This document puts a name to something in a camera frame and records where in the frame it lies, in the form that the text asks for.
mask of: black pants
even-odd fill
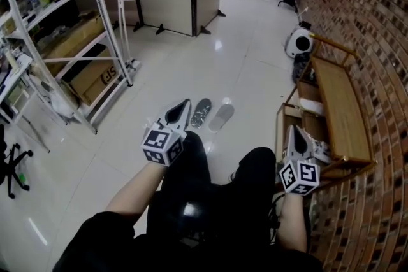
[[[187,132],[183,153],[169,167],[161,191],[149,206],[147,234],[177,240],[195,229],[218,241],[267,245],[274,185],[275,155],[264,147],[255,148],[239,162],[231,183],[211,184],[203,143],[198,135]],[[186,203],[196,210],[186,208]]]

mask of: black shirt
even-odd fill
[[[246,264],[253,271],[322,271],[315,257],[274,245],[238,248],[234,244],[203,243],[188,249],[181,243],[167,243],[146,234],[134,236],[133,226],[122,215],[99,213],[82,224],[53,271],[196,271],[224,265],[246,268]]]

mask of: white shelf rack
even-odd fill
[[[103,109],[106,108],[109,102],[115,99],[115,96],[119,93],[119,90],[122,89],[122,86],[127,84],[128,86],[133,85],[133,81],[129,74],[128,69],[126,68],[126,63],[123,59],[122,52],[118,46],[116,37],[113,33],[112,25],[109,21],[108,11],[106,10],[105,0],[96,0],[105,27],[105,31],[99,36],[94,38],[88,45],[86,45],[75,57],[73,58],[61,58],[61,59],[45,59],[41,58],[41,54],[38,52],[36,45],[33,43],[29,31],[39,24],[44,18],[53,13],[56,9],[64,6],[70,0],[59,0],[56,3],[48,5],[44,10],[36,14],[36,17],[33,21],[27,24],[26,20],[23,20],[20,11],[18,10],[17,0],[8,0],[10,4],[10,15],[4,14],[0,17],[0,23],[5,23],[10,17],[13,17],[17,30],[11,33],[5,38],[18,38],[24,40],[24,43],[29,51],[29,55],[33,58],[34,62],[37,63],[38,68],[43,73],[50,84],[50,86],[60,95],[60,97],[67,103],[67,105],[72,109],[75,117],[85,125],[93,133],[97,133],[96,128],[93,126],[93,123],[96,121],[99,115],[102,114]],[[96,44],[102,43],[107,39],[110,57],[84,57],[84,55]],[[69,97],[64,93],[60,88],[58,81],[64,76],[72,65],[77,61],[97,61],[97,60],[111,60],[116,63],[118,68],[118,75],[106,86],[104,91],[98,96],[97,99],[88,107],[82,106],[78,110],[77,106],[71,102]],[[59,74],[54,78],[51,72],[47,69],[46,62],[67,62],[64,69],[59,72]]]

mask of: person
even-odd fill
[[[247,263],[276,271],[322,271],[321,263],[306,253],[302,196],[285,194],[277,244],[270,245],[274,185],[275,155],[269,148],[250,151],[229,184],[211,184],[203,144],[187,131],[180,157],[168,168],[147,163],[105,212],[82,224],[53,271],[204,269]],[[148,206],[147,232],[134,238],[133,226]],[[180,239],[194,231],[204,236],[191,248]]]

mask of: curved brick wall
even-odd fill
[[[357,49],[349,72],[378,161],[317,195],[312,252],[325,271],[396,271],[408,255],[408,0],[299,3],[314,32]]]

